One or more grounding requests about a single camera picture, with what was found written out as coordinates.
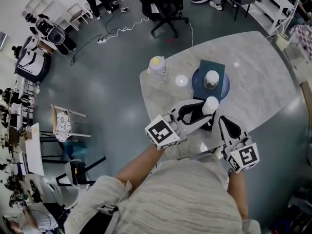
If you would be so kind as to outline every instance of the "black equipment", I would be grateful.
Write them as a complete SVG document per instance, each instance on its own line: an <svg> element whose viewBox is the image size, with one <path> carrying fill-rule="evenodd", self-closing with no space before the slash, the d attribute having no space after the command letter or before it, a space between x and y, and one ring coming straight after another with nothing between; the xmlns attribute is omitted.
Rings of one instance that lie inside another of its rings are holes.
<svg viewBox="0 0 312 234"><path fill-rule="evenodd" d="M184 20L185 23L189 23L188 18L182 17L182 13L178 13L183 9L183 0L140 0L142 3L142 13L149 17L152 21L160 20L160 23L151 30L152 36L155 36L154 31L162 26L164 23L168 23L175 33L175 38L178 37L178 33L174 28L172 21Z"/></svg>

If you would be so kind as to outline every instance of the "marble tabletop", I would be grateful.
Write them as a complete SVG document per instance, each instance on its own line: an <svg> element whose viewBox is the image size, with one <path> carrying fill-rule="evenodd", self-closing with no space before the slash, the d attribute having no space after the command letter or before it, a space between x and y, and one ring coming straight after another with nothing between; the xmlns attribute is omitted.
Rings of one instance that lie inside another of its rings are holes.
<svg viewBox="0 0 312 234"><path fill-rule="evenodd" d="M261 33L244 32L204 42L167 58L170 74L167 83L161 83L156 76L143 71L140 83L150 120L164 114L177 102L193 98L191 78L201 59L224 64L231 89L220 102L212 131L198 129L191 133L186 142L166 150L169 159L191 156L222 145L218 125L221 115L242 121L250 132L295 96L289 71L275 49ZM178 75L188 78L186 86L176 85Z"/></svg>

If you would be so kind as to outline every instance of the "dark blue book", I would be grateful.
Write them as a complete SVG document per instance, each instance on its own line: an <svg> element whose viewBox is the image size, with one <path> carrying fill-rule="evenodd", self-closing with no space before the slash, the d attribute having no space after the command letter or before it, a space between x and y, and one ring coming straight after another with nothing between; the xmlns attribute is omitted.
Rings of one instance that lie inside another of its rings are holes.
<svg viewBox="0 0 312 234"><path fill-rule="evenodd" d="M209 96L214 96L220 102L224 78L224 69L225 66L223 64L208 60L200 60L199 71L197 75L196 85L194 88L193 98L206 100ZM219 83L214 89L207 89L204 86L204 78L207 72L210 70L215 70L219 74Z"/></svg>

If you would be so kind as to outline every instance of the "chair cushion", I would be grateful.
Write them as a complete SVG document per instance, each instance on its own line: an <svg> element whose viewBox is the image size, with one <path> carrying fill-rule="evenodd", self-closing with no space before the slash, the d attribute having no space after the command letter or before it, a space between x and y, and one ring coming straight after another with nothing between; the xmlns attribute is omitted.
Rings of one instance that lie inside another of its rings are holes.
<svg viewBox="0 0 312 234"><path fill-rule="evenodd" d="M65 111L61 111L57 116L57 131L70 133L71 132L71 123L68 114ZM55 137L60 142L65 142L70 135L67 134L58 134L55 133Z"/></svg>

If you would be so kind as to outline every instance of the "gray floor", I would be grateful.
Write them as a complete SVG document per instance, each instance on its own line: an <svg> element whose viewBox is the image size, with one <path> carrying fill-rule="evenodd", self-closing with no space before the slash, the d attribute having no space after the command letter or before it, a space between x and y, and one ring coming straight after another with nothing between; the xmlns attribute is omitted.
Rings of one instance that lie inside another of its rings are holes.
<svg viewBox="0 0 312 234"><path fill-rule="evenodd" d="M144 17L138 0L125 0L128 13L114 13L108 28L132 27ZM261 26L244 10L234 22L234 10L227 6L217 11L209 4L192 4L184 0L183 16L189 17L194 29L194 45L218 37L260 31ZM102 10L102 20L83 23L79 32L70 32L78 49L97 34L106 34L105 23L111 18ZM152 21L136 25L132 31L121 33L107 43L96 40L87 45L70 66L71 56L53 55L49 74L41 84L36 100L35 120L42 130L51 131L50 104L86 113L74 129L91 134L86 138L86 163L104 155L107 160L89 172L92 179L100 175L114 175L127 162L140 154L149 144L144 127L149 123L141 95L139 74L148 67L153 56L169 57L191 47L191 28L183 21L174 22L179 38L173 38L168 25L161 27L154 39ZM308 113L300 92L287 107L251 132L258 144L261 162L246 172L250 217L266 227L281 213L299 178L308 173L305 163ZM60 154L55 143L45 143L43 154ZM63 172L61 165L45 165L48 174Z"/></svg>

